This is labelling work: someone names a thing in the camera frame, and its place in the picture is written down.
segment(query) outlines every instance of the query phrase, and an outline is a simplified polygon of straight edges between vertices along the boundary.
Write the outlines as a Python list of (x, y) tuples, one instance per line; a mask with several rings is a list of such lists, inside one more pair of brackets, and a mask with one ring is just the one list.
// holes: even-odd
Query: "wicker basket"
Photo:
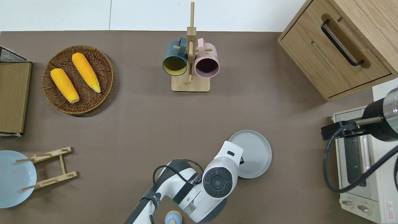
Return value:
[[(88, 60), (97, 75), (101, 92), (97, 93), (84, 81), (72, 62), (72, 54), (80, 52)], [(59, 91), (50, 76), (51, 70), (65, 71), (79, 95), (79, 101), (71, 104)], [(100, 50), (90, 46), (72, 46), (56, 54), (43, 73), (43, 92), (48, 102), (57, 110), (67, 114), (84, 114), (97, 108), (109, 95), (113, 84), (113, 68), (109, 59)]]

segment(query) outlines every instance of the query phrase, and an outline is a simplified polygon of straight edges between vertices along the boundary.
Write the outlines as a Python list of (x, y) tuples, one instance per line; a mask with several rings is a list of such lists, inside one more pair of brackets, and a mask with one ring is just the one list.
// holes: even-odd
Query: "black cable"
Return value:
[(394, 184), (398, 191), (397, 173), (398, 173), (398, 157), (397, 160), (395, 161), (395, 166), (394, 166)]
[[(326, 185), (328, 186), (328, 188), (335, 193), (344, 193), (344, 192), (347, 192), (347, 191), (353, 189), (354, 187), (358, 186), (361, 182), (363, 182), (366, 178), (368, 178), (373, 172), (375, 172), (381, 165), (383, 165), (389, 158), (391, 158), (393, 155), (395, 155), (398, 152), (398, 145), (397, 145), (392, 150), (390, 150), (388, 153), (386, 153), (383, 157), (381, 157), (373, 166), (371, 166), (365, 173), (363, 173), (352, 184), (350, 184), (342, 189), (335, 189), (330, 184), (329, 178), (328, 178), (328, 173), (327, 173), (328, 154), (330, 151), (330, 146), (332, 145), (333, 141), (336, 139), (337, 135), (339, 135), (340, 132), (342, 132), (345, 128), (347, 128), (351, 125), (355, 125), (355, 123), (350, 122), (348, 124), (345, 124), (345, 125), (341, 126), (336, 132), (334, 132), (334, 134), (330, 138), (328, 145), (326, 146), (326, 150), (325, 150), (324, 162), (323, 162), (324, 178), (325, 178), (325, 182), (326, 182)], [(398, 186), (397, 186), (397, 182), (396, 182), (396, 172), (398, 171), (397, 163), (398, 163), (398, 160), (395, 163), (395, 168), (394, 168), (395, 178), (394, 178), (394, 180), (395, 180), (395, 186), (398, 190)]]
[(193, 161), (193, 160), (190, 160), (190, 159), (183, 159), (183, 160), (188, 161), (188, 162), (191, 162), (191, 163), (197, 165), (197, 166), (199, 167), (200, 171), (201, 171), (202, 174), (203, 174), (203, 169), (202, 169), (202, 167), (199, 165), (199, 163), (197, 163), (197, 162), (195, 162), (195, 161)]
[(150, 220), (151, 224), (155, 224), (155, 222), (153, 221), (152, 215), (149, 215), (149, 220)]
[[(201, 167), (197, 162), (195, 162), (195, 161), (193, 161), (193, 160), (190, 160), (190, 159), (183, 159), (183, 160), (188, 161), (188, 162), (191, 162), (191, 163), (194, 163), (195, 165), (197, 165), (197, 166), (199, 167), (199, 169), (202, 171), (202, 174), (203, 174), (203, 169), (202, 169), (202, 167)], [(171, 169), (171, 171), (173, 171), (175, 174), (177, 174), (183, 181), (189, 182), (189, 181), (186, 180), (174, 167), (171, 167), (171, 166), (168, 166), (168, 165), (161, 165), (161, 166), (158, 166), (158, 167), (155, 169), (155, 171), (153, 171), (152, 182), (153, 182), (153, 190), (154, 190), (154, 191), (156, 190), (156, 181), (155, 181), (156, 172), (157, 172), (160, 168), (163, 168), (163, 167)], [(201, 182), (202, 182), (202, 179), (200, 178), (199, 181), (198, 181), (198, 182), (195, 182), (194, 184), (197, 185), (197, 184), (200, 184)]]

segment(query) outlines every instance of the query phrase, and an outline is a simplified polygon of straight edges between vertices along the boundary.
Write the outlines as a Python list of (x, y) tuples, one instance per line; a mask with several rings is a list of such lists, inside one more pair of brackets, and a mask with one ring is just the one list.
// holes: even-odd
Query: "wooden mug tree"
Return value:
[(187, 27), (187, 49), (188, 69), (180, 76), (172, 76), (172, 90), (175, 92), (208, 92), (210, 90), (210, 78), (203, 78), (195, 74), (193, 69), (195, 64), (196, 49), (196, 27), (193, 26), (195, 3), (191, 2), (191, 25)]

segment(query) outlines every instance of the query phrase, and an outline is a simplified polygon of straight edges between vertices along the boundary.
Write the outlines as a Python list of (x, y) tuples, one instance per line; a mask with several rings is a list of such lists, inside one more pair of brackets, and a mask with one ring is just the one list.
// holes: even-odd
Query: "pink mug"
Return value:
[(200, 77), (211, 78), (220, 71), (217, 50), (211, 43), (205, 43), (203, 38), (198, 39), (198, 52), (195, 54), (195, 72)]

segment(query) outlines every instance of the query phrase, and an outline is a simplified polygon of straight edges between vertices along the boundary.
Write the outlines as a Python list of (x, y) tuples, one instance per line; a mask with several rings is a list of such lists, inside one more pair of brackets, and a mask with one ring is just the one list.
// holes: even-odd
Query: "drawer handle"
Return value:
[(360, 62), (354, 61), (354, 59), (345, 51), (343, 46), (336, 40), (336, 38), (330, 33), (330, 31), (326, 28), (326, 24), (329, 22), (329, 20), (325, 20), (325, 22), (322, 23), (321, 30), (323, 33), (328, 37), (328, 39), (332, 42), (332, 44), (337, 48), (337, 50), (340, 51), (340, 53), (344, 56), (344, 58), (350, 63), (352, 66), (358, 66), (363, 63), (363, 60)]

